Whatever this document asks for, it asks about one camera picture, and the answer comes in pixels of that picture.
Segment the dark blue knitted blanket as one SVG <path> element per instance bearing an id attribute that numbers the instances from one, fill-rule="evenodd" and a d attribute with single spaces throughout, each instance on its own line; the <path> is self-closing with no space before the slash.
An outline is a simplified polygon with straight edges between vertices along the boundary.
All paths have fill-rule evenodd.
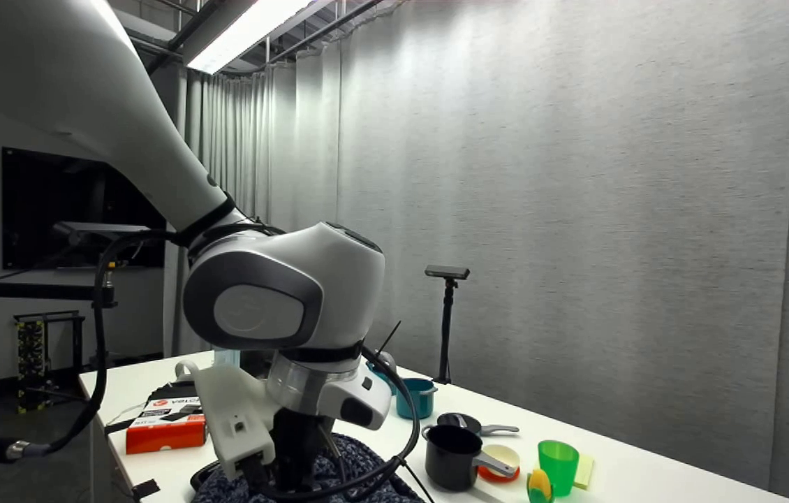
<path id="1" fill-rule="evenodd" d="M 327 489 L 341 483 L 341 475 L 347 481 L 368 474 L 384 464 L 384 459 L 366 444 L 354 437 L 334 433 L 339 456 L 327 448 L 321 449 L 314 461 L 314 489 Z M 279 501 L 250 489 L 244 477 L 234 480 L 226 478 L 218 466 L 207 468 L 200 475 L 198 489 L 191 503 L 426 503 L 398 475 L 382 483 L 374 493 L 366 494 L 361 500 L 349 501 L 339 493 L 320 500 Z"/>

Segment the teal toy pot with lid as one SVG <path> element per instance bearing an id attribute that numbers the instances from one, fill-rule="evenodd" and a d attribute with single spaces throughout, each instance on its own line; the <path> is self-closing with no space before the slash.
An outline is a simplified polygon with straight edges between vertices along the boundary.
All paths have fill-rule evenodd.
<path id="1" fill-rule="evenodd" d="M 394 374 L 397 374 L 397 363 L 395 362 L 395 358 L 392 357 L 388 351 L 379 351 L 378 354 L 376 354 L 376 359 L 382 362 L 388 369 L 391 369 Z M 389 386 L 391 395 L 394 397 L 394 395 L 397 394 L 397 386 L 395 386 L 395 383 L 392 382 L 381 369 L 376 368 L 375 364 L 370 362 L 370 360 L 366 360 L 366 366 L 370 369 L 370 372 L 373 372 Z"/>

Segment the orange and black box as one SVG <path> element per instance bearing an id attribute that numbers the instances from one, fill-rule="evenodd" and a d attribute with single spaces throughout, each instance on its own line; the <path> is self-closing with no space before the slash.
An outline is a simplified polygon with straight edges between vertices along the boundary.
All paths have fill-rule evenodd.
<path id="1" fill-rule="evenodd" d="M 126 428 L 126 454 L 199 448 L 207 440 L 207 424 L 197 397 L 158 398 Z"/>

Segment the black toy pan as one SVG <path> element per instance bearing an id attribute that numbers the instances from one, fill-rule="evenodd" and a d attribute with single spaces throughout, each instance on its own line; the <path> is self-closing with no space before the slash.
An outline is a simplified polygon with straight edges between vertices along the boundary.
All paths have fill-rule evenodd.
<path id="1" fill-rule="evenodd" d="M 436 418 L 437 425 L 453 425 L 480 437 L 492 437 L 500 434 L 517 435 L 520 429 L 511 425 L 482 424 L 471 415 L 464 413 L 444 413 Z"/>

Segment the red and cream bowl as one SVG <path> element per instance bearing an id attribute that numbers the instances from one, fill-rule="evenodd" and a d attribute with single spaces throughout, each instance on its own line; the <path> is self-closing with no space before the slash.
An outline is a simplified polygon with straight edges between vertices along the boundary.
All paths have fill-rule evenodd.
<path id="1" fill-rule="evenodd" d="M 491 456 L 494 460 L 504 465 L 509 465 L 515 471 L 512 475 L 506 476 L 493 472 L 487 466 L 480 466 L 478 468 L 478 476 L 488 481 L 488 483 L 512 483 L 520 475 L 520 457 L 518 453 L 501 444 L 486 444 L 482 448 L 482 452 Z"/>

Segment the yellow and green toy corn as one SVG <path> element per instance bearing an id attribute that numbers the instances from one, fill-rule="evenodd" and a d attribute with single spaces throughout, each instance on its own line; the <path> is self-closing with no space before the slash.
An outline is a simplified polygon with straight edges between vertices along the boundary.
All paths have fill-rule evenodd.
<path id="1" fill-rule="evenodd" d="M 529 503 L 553 503 L 553 486 L 544 470 L 531 470 L 526 475 L 525 487 Z"/>

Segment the green plastic cup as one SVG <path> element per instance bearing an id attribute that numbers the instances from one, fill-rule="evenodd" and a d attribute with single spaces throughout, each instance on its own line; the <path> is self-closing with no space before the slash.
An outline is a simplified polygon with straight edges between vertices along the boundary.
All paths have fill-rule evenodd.
<path id="1" fill-rule="evenodd" d="M 545 440 L 538 443 L 538 464 L 549 477 L 554 497 L 566 497 L 573 489 L 580 453 L 573 446 Z"/>

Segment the black rack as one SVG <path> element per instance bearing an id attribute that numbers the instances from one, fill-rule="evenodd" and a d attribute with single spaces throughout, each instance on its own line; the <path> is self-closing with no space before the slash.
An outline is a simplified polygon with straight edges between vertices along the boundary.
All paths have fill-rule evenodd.
<path id="1" fill-rule="evenodd" d="M 79 311 L 24 313 L 13 317 L 17 329 L 17 413 L 27 414 L 55 405 L 82 401 L 61 387 L 84 369 L 84 321 Z M 50 326 L 71 328 L 71 366 L 54 370 L 50 356 Z"/>

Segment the grey curtain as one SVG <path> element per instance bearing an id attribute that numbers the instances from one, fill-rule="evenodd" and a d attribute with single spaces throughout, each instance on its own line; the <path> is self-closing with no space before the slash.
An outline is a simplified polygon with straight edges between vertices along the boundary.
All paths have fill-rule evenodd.
<path id="1" fill-rule="evenodd" d="M 172 117 L 239 209 L 293 231 L 338 219 L 341 50 L 250 76 L 177 70 Z"/>

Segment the ceiling light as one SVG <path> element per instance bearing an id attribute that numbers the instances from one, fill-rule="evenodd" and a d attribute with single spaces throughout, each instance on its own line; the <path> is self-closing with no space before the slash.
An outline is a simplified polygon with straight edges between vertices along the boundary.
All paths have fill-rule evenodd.
<path id="1" fill-rule="evenodd" d="M 254 47 L 314 0 L 224 0 L 184 43 L 184 63 L 209 75 Z"/>

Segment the black wall screen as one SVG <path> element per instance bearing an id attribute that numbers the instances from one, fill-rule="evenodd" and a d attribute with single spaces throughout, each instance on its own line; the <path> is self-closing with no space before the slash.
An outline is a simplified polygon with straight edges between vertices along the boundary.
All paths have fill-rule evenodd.
<path id="1" fill-rule="evenodd" d="M 69 247 L 61 221 L 92 225 L 164 228 L 161 213 L 108 163 L 32 152 L 1 150 L 4 270 L 93 268 L 114 238 L 94 236 Z"/>

